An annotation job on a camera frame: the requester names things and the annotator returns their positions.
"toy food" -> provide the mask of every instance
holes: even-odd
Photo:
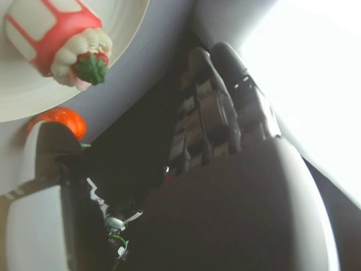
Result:
[[[81,0],[16,0],[5,21],[8,39],[42,76],[79,90],[104,82],[112,41]]]
[[[55,121],[67,126],[78,140],[81,140],[86,132],[85,120],[74,110],[66,107],[57,107],[36,116],[29,122],[27,136],[39,121]]]

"orange pumpkin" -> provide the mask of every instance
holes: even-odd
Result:
[[[27,135],[39,121],[55,121],[67,126],[78,140],[81,140],[86,132],[85,120],[74,110],[66,107],[57,107],[36,116],[27,128]]]

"white light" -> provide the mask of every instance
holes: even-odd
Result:
[[[302,155],[359,207],[360,14],[360,0],[279,0],[239,50]]]

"plate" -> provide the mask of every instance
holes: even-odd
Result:
[[[53,108],[80,93],[42,77],[9,43],[4,16],[13,0],[0,2],[0,122],[22,119]],[[83,0],[103,22],[113,41],[111,67],[138,31],[149,0]]]

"pumpkin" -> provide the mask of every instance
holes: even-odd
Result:
[[[85,120],[74,110],[66,107],[57,107],[36,116],[27,127],[27,136],[39,121],[55,121],[68,127],[78,140],[81,140],[86,132]]]

